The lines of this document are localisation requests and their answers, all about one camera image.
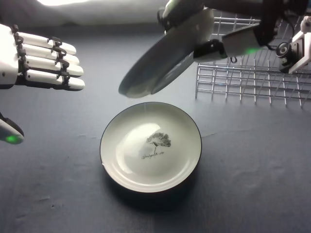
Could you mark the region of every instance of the tree logo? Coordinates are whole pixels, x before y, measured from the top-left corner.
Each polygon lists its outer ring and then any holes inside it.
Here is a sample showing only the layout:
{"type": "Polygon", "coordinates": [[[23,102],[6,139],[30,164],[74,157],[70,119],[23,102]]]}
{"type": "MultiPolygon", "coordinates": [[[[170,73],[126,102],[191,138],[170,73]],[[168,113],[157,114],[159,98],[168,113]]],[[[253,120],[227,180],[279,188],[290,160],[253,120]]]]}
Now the tree logo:
{"type": "Polygon", "coordinates": [[[155,146],[155,151],[153,154],[144,155],[142,159],[152,158],[158,154],[164,154],[164,152],[157,153],[156,152],[157,147],[171,147],[171,141],[169,139],[169,136],[164,133],[154,133],[153,135],[147,138],[146,142],[149,144],[153,144],[155,146]]]}

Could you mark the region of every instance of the metal wire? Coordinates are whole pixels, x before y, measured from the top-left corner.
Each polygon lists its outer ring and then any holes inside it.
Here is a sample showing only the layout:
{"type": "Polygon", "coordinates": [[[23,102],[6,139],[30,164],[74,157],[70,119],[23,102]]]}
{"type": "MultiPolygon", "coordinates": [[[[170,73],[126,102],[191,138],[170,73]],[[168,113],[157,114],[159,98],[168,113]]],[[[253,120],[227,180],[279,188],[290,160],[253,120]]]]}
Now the metal wire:
{"type": "MultiPolygon", "coordinates": [[[[291,18],[294,31],[300,30],[302,17],[291,18]]],[[[228,32],[259,22],[258,19],[235,15],[224,17],[223,13],[215,17],[214,32],[211,39],[221,39],[228,32]]],[[[275,48],[280,42],[292,37],[292,29],[285,21],[280,21],[278,34],[270,44],[275,48]]],[[[260,100],[273,104],[275,99],[283,99],[285,105],[296,101],[301,107],[311,100],[311,67],[290,75],[279,72],[278,58],[274,51],[262,49],[250,55],[238,58],[232,63],[229,58],[213,63],[199,63],[197,68],[195,97],[198,92],[223,93],[225,99],[239,95],[240,101],[253,97],[254,102],[260,100]]]]}

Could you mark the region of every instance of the white robotic hand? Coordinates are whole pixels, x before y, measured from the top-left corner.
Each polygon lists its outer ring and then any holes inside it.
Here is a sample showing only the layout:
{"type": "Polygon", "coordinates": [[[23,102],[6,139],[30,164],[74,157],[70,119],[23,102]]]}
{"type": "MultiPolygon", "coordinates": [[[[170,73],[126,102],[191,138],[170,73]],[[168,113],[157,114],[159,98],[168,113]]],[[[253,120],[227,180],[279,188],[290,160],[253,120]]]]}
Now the white robotic hand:
{"type": "MultiPolygon", "coordinates": [[[[84,88],[76,49],[60,39],[21,33],[0,24],[0,89],[14,85],[80,91],[84,88]]],[[[21,128],[0,114],[0,141],[19,144],[21,128]]]]}

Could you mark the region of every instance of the tree illustration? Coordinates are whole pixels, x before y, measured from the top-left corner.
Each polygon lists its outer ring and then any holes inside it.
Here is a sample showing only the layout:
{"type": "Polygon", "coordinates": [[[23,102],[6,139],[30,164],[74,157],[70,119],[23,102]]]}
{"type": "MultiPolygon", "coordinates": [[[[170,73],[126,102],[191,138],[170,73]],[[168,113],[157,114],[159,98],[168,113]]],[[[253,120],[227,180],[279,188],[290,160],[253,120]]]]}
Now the tree illustration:
{"type": "Polygon", "coordinates": [[[154,154],[156,154],[156,148],[158,146],[161,147],[170,147],[171,141],[169,139],[169,136],[164,133],[154,133],[150,137],[147,138],[147,143],[154,144],[155,145],[155,151],[154,154]]]}

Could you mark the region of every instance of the camera lens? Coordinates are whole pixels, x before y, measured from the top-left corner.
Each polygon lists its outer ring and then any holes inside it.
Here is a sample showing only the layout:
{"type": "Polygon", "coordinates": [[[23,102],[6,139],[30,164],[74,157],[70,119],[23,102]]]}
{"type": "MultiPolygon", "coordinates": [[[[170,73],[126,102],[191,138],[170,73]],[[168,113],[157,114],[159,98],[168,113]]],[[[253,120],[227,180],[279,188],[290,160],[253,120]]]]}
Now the camera lens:
{"type": "Polygon", "coordinates": [[[292,53],[292,46],[288,42],[282,42],[276,48],[276,56],[278,58],[289,57],[292,53]]]}

